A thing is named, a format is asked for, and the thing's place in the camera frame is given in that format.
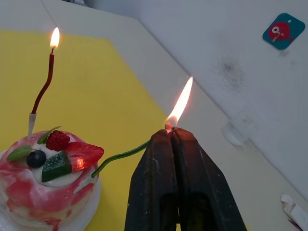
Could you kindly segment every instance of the white plastic piece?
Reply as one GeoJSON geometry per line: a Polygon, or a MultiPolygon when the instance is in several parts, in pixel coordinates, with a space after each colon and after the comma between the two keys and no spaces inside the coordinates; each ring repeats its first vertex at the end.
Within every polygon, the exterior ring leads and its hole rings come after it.
{"type": "Polygon", "coordinates": [[[73,194],[76,194],[79,192],[83,187],[85,187],[87,184],[91,183],[94,180],[94,178],[91,177],[91,175],[88,175],[87,178],[85,178],[80,185],[77,186],[77,188],[73,191],[73,194]]]}
{"type": "Polygon", "coordinates": [[[31,135],[32,135],[32,131],[33,131],[33,128],[34,128],[34,124],[35,124],[35,120],[37,118],[37,113],[35,114],[32,114],[30,113],[29,115],[29,129],[28,129],[28,136],[27,136],[27,139],[31,139],[31,135]]]}
{"type": "Polygon", "coordinates": [[[286,214],[303,230],[308,231],[308,215],[307,213],[295,202],[292,197],[287,194],[281,196],[281,202],[284,205],[286,214]]]}

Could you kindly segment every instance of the white table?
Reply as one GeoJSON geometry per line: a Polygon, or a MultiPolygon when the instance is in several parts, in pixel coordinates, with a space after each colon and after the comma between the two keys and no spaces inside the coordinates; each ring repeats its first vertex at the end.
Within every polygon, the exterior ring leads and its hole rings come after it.
{"type": "MultiPolygon", "coordinates": [[[[158,105],[168,114],[188,75],[136,20],[73,5],[43,0],[61,31],[108,38],[158,105]]],[[[48,30],[55,25],[40,0],[1,0],[0,29],[48,30]]],[[[221,134],[228,118],[194,83],[179,127],[194,133],[224,173],[245,222],[255,231],[296,230],[282,210],[280,196],[308,203],[251,144],[236,148],[221,134]]]]}

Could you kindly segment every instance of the sticker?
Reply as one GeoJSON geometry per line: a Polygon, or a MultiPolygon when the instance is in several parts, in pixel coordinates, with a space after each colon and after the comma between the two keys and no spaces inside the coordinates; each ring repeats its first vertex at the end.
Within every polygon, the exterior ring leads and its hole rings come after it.
{"type": "Polygon", "coordinates": [[[288,13],[278,15],[263,34],[263,39],[278,50],[284,50],[304,31],[305,23],[288,13]]]}

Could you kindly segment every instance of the candle flame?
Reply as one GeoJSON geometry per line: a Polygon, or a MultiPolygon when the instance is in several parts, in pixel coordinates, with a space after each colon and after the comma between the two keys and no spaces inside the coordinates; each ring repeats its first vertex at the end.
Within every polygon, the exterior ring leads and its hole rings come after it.
{"type": "Polygon", "coordinates": [[[172,112],[170,113],[170,115],[168,116],[166,121],[169,120],[173,120],[173,122],[175,123],[175,125],[178,123],[185,107],[187,104],[187,101],[189,99],[189,95],[191,93],[191,89],[192,89],[192,83],[193,83],[193,77],[190,77],[189,80],[187,81],[177,103],[175,104],[172,112]]]}
{"type": "Polygon", "coordinates": [[[50,46],[55,48],[59,45],[59,39],[60,39],[60,32],[59,32],[59,28],[55,28],[52,36],[51,36],[51,40],[50,40],[50,46]]]}

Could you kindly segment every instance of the cake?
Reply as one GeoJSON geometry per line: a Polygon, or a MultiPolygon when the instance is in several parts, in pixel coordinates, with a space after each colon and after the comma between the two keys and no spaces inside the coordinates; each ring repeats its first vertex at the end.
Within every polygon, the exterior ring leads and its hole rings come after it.
{"type": "Polygon", "coordinates": [[[84,208],[98,180],[73,194],[97,167],[100,147],[52,129],[15,142],[0,159],[0,204],[23,230],[53,230],[84,208]]]}

